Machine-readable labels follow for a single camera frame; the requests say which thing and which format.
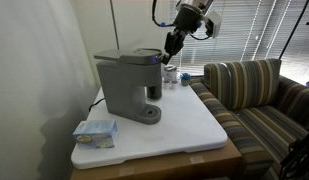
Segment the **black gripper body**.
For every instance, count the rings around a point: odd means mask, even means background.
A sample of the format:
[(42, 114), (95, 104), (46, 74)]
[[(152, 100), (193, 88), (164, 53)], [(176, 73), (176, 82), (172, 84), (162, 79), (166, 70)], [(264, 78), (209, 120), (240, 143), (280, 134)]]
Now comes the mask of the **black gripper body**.
[(194, 33), (200, 25), (201, 12), (188, 4), (178, 7), (178, 14), (173, 22), (175, 27), (187, 33)]

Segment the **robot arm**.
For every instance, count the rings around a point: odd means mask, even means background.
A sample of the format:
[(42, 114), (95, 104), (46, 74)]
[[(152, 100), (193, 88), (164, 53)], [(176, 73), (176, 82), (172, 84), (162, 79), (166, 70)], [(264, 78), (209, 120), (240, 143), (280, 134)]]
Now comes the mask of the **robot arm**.
[(166, 55), (163, 56), (162, 63), (167, 65), (170, 59), (176, 55), (183, 47), (183, 41), (187, 35), (193, 36), (202, 25), (206, 28), (206, 37), (215, 38), (221, 24), (221, 17), (215, 12), (208, 12), (213, 0), (179, 0), (176, 4), (178, 14), (172, 24), (174, 30), (168, 32), (165, 42)]

